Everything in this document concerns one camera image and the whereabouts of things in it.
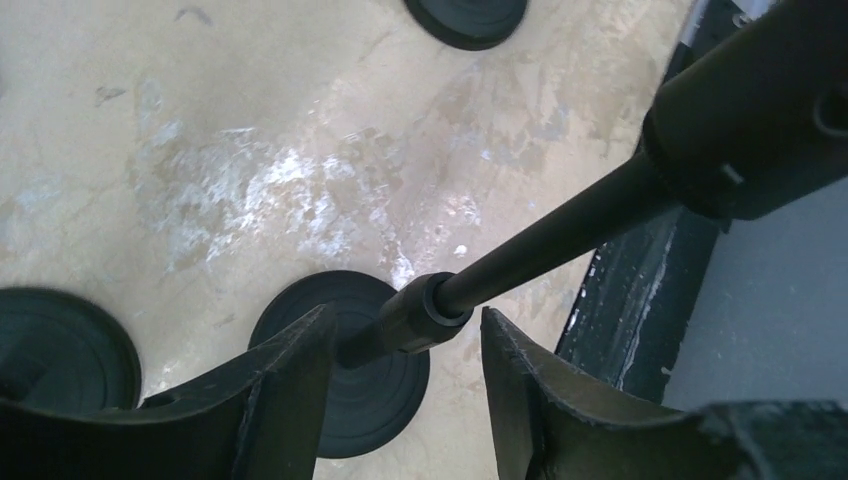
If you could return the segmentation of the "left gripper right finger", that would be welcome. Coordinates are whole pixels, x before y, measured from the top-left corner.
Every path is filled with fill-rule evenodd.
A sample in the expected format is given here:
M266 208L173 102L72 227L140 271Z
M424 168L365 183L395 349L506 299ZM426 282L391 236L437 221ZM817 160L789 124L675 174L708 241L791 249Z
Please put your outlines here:
M502 479L847 475L847 409L841 403L663 407L564 361L493 308L482 312L481 348Z

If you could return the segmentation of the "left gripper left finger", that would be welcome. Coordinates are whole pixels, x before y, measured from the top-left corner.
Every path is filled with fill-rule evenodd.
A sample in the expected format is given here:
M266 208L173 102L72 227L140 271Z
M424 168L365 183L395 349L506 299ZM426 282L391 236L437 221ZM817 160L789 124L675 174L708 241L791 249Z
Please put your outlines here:
M336 311L313 308L133 410L1 405L5 479L308 479L334 363Z

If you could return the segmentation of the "black round-base mic stand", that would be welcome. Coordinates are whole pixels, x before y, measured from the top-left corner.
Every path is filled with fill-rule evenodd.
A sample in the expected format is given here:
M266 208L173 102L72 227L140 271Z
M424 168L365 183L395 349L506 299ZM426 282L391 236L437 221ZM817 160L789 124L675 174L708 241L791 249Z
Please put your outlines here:
M673 207L750 221L844 178L846 87L846 3L780 1L659 88L629 160L470 266L402 289L349 270L306 276L271 301L251 341L334 307L317 454L372 452L410 423L430 350L477 306Z

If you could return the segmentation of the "black stand behind left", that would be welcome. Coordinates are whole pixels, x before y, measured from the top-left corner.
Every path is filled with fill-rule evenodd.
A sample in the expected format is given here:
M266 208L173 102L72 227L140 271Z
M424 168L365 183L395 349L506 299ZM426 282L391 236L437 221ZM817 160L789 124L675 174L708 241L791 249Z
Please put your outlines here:
M1 290L1 398L68 415L133 409L141 393L137 349L96 304L39 287Z

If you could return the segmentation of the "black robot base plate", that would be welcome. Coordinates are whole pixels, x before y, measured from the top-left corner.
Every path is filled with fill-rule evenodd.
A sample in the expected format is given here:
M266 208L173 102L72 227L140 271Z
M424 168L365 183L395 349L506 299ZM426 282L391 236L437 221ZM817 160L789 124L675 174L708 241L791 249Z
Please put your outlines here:
M661 402L723 227L675 207L597 249L556 355Z

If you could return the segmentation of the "black stand with shock mount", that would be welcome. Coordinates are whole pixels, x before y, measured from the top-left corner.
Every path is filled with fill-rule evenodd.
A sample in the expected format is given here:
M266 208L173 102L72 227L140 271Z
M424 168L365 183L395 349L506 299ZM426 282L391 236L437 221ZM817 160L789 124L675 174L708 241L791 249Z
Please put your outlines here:
M442 43L466 51L494 48L521 24L527 0L405 0L413 19Z

